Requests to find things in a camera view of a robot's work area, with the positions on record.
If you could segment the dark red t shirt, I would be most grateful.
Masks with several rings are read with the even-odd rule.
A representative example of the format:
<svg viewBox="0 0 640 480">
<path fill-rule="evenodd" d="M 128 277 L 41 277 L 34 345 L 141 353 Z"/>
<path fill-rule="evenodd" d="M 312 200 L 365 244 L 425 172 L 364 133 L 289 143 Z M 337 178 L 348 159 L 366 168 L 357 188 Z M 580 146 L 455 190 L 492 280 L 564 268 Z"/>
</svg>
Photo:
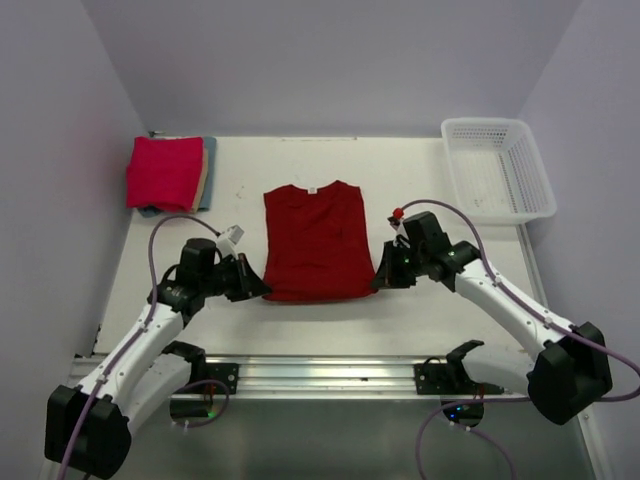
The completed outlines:
<svg viewBox="0 0 640 480">
<path fill-rule="evenodd" d="M 354 300 L 377 292 L 361 189 L 285 185 L 264 194 L 265 299 L 278 303 Z"/>
</svg>

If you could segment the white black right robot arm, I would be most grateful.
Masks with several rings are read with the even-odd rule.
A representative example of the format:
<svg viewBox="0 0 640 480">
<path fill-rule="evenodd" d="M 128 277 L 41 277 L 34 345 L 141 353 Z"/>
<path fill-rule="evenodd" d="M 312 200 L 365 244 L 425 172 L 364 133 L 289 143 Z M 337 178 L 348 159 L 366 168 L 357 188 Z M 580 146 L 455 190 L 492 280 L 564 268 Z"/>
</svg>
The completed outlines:
<svg viewBox="0 0 640 480">
<path fill-rule="evenodd" d="M 556 425 L 567 423 L 613 387 L 602 332 L 575 325 L 526 296 L 496 273 L 479 242 L 452 243 L 437 217 L 396 210 L 372 286 L 408 289 L 427 277 L 480 308 L 523 348 L 523 359 L 469 340 L 450 351 L 441 371 L 457 392 L 490 384 L 528 397 Z"/>
</svg>

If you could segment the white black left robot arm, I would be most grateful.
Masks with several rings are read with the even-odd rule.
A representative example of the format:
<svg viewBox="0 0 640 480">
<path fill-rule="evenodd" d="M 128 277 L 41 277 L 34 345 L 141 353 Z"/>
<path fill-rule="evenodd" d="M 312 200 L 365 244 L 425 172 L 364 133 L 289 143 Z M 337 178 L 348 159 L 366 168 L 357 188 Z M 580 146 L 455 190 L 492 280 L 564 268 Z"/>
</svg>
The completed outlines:
<svg viewBox="0 0 640 480">
<path fill-rule="evenodd" d="M 192 238 L 177 264 L 153 277 L 139 318 L 116 348 L 76 386 L 58 386 L 47 402 L 46 459 L 99 479 L 121 468 L 140 426 L 171 394 L 208 384 L 203 349 L 177 336 L 210 297 L 231 302 L 270 288 L 236 250 L 237 235 Z"/>
</svg>

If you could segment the folded blue t shirt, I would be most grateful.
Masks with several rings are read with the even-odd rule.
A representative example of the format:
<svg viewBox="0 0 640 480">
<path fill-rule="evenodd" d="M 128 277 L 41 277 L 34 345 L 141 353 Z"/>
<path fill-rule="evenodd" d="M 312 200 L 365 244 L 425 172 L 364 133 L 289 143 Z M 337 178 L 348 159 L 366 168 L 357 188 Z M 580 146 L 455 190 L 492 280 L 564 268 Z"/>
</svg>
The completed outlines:
<svg viewBox="0 0 640 480">
<path fill-rule="evenodd" d="M 202 140 L 204 143 L 204 147 L 208 152 L 208 171 L 197 212 L 208 211 L 211 208 L 215 174 L 215 157 L 217 151 L 217 139 L 215 137 L 205 136 L 202 138 Z M 160 215 L 162 213 L 162 210 L 155 206 L 146 206 L 138 208 L 138 212 L 143 218 L 153 218 Z"/>
</svg>

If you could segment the folded tan t shirt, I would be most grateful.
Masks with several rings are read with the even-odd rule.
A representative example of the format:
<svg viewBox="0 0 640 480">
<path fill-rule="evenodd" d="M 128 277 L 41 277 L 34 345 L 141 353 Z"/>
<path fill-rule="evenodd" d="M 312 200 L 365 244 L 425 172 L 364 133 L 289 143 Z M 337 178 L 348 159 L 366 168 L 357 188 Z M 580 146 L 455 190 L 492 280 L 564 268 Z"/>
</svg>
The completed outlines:
<svg viewBox="0 0 640 480">
<path fill-rule="evenodd" d="M 203 148 L 203 156 L 202 156 L 202 168 L 200 171 L 200 175 L 199 175 L 199 180 L 198 180 L 198 184 L 197 184 L 197 188 L 196 188 L 196 192 L 194 195 L 194 199 L 190 208 L 190 212 L 191 213 L 195 213 L 198 211 L 198 208 L 200 206 L 202 197 L 203 197 L 203 193 L 204 193 L 204 189 L 205 189 L 205 185 L 206 185 L 206 179 L 207 179 L 207 175 L 208 175 L 208 170 L 209 170 L 209 152 L 208 149 L 206 147 Z"/>
</svg>

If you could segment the folded pink t shirt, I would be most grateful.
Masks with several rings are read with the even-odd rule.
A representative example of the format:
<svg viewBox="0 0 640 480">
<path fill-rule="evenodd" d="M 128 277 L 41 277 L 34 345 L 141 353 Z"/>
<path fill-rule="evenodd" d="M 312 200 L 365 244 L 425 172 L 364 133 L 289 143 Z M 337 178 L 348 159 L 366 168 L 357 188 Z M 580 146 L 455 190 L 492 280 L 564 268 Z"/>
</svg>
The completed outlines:
<svg viewBox="0 0 640 480">
<path fill-rule="evenodd" d="M 191 213 L 202 168 L 202 138 L 136 137 L 126 168 L 126 207 Z"/>
</svg>

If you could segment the white perforated plastic basket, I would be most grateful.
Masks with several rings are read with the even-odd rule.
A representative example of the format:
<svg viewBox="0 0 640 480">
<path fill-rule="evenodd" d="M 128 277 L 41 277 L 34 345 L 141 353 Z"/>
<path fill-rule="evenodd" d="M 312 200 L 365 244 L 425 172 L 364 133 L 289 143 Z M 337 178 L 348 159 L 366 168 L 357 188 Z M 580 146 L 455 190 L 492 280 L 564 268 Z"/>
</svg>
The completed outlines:
<svg viewBox="0 0 640 480">
<path fill-rule="evenodd" d="M 442 122 L 456 204 L 485 225 L 523 225 L 557 212 L 539 149 L 521 120 L 489 117 Z"/>
</svg>

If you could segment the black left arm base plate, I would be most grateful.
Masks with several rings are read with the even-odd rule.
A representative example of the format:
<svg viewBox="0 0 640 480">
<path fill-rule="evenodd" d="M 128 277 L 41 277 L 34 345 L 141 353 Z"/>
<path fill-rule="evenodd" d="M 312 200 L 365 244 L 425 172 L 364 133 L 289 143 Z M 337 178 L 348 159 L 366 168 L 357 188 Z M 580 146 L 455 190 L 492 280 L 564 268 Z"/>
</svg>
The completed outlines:
<svg viewBox="0 0 640 480">
<path fill-rule="evenodd" d="M 199 380 L 216 380 L 224 384 L 230 395 L 235 395 L 240 379 L 240 365 L 235 362 L 206 362 L 199 373 Z"/>
</svg>

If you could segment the aluminium mounting rail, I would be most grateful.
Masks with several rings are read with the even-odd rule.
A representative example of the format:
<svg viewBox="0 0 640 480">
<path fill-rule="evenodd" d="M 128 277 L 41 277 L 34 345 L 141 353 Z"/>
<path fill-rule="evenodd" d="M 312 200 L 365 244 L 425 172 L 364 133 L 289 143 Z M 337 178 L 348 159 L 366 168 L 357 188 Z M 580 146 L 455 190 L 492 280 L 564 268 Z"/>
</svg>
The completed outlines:
<svg viewBox="0 0 640 480">
<path fill-rule="evenodd" d="M 234 399 L 408 399 L 416 393 L 413 365 L 421 357 L 204 356 L 200 353 L 133 353 L 91 357 L 74 363 L 71 388 L 91 399 L 107 399 L 121 410 L 163 402 L 182 390 L 217 393 Z M 199 380 L 206 363 L 235 362 L 240 379 L 235 395 L 216 380 Z M 522 355 L 467 352 L 462 368 L 471 380 L 502 387 L 507 395 L 525 395 L 533 368 Z"/>
</svg>

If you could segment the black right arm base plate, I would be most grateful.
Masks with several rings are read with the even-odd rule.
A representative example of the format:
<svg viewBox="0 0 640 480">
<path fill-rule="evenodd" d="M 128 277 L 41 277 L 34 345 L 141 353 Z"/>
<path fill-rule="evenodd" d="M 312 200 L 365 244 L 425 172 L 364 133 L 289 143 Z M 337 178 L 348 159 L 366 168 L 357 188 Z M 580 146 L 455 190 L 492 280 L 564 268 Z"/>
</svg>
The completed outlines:
<svg viewBox="0 0 640 480">
<path fill-rule="evenodd" d="M 413 378 L 418 395 L 501 395 L 505 390 L 490 383 L 470 379 L 461 366 L 430 358 L 413 365 Z"/>
</svg>

